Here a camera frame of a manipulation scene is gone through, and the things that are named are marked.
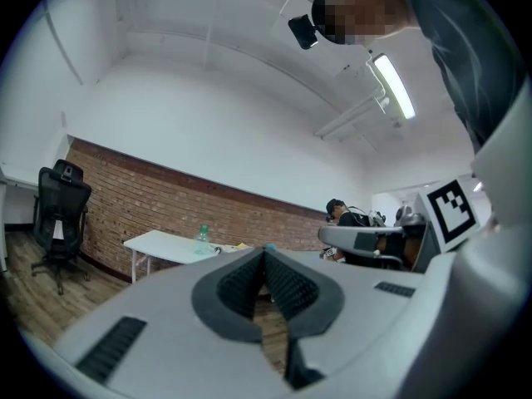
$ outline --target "ceiling light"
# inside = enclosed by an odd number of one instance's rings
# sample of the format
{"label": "ceiling light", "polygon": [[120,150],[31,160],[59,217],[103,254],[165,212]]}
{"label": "ceiling light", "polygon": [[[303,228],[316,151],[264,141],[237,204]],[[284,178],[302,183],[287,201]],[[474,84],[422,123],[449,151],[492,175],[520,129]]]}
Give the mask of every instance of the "ceiling light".
{"label": "ceiling light", "polygon": [[373,60],[373,63],[392,89],[405,118],[409,119],[416,116],[414,106],[412,106],[410,97],[408,97],[408,93],[406,93],[405,86],[402,84],[399,74],[397,74],[396,69],[393,67],[388,57],[386,55],[380,55]]}

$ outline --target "table leg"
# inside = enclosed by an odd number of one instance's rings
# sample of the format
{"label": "table leg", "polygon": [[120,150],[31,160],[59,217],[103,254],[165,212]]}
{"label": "table leg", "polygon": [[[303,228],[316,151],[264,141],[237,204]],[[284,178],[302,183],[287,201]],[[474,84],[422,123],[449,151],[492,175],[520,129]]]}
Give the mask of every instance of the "table leg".
{"label": "table leg", "polygon": [[6,258],[7,258],[7,245],[6,245],[6,232],[3,226],[3,211],[6,201],[6,184],[0,184],[0,268],[3,272],[7,270]]}
{"label": "table leg", "polygon": [[131,283],[136,282],[136,250],[131,255]]}

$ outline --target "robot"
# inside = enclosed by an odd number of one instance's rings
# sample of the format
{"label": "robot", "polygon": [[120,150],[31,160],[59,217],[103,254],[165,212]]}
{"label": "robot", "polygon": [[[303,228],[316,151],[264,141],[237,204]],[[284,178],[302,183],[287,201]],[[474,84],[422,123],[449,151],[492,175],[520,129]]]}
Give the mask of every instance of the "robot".
{"label": "robot", "polygon": [[[221,254],[131,285],[69,328],[53,350],[29,335],[27,344],[77,397],[385,399],[458,392],[530,295],[530,113],[527,77],[472,163],[497,232],[479,230],[458,180],[424,188],[393,228],[319,231],[325,244],[368,259],[397,258],[375,252],[379,235],[421,235],[410,272],[306,260],[289,250]],[[263,283],[288,325],[283,377],[265,361],[260,328],[251,321]]]}

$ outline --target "person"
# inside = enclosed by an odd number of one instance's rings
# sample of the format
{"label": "person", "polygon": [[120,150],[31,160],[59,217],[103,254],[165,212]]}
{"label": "person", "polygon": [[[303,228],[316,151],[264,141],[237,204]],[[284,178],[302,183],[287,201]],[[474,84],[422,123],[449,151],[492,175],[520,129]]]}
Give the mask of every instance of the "person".
{"label": "person", "polygon": [[[345,203],[340,199],[331,199],[326,205],[326,211],[329,220],[337,220],[338,226],[358,226],[365,227],[365,225],[357,219]],[[355,254],[348,253],[347,251],[337,250],[336,254],[331,257],[331,260],[345,259],[347,264],[357,264],[358,257]]]}
{"label": "person", "polygon": [[475,153],[525,81],[519,51],[483,0],[314,0],[311,14],[316,29],[337,44],[367,47],[405,28],[420,28]]}
{"label": "person", "polygon": [[[369,225],[364,225],[354,213],[349,211],[345,203],[340,199],[331,199],[325,208],[328,219],[337,220],[338,226],[369,227]],[[411,269],[419,254],[421,241],[421,236],[405,238],[402,234],[375,235],[375,242],[371,247],[371,251],[379,250],[384,254],[399,256],[403,260],[403,268]],[[345,259],[347,264],[355,264],[358,266],[380,267],[380,263],[376,260],[358,256],[341,249],[338,249],[336,254],[330,259],[334,261]]]}

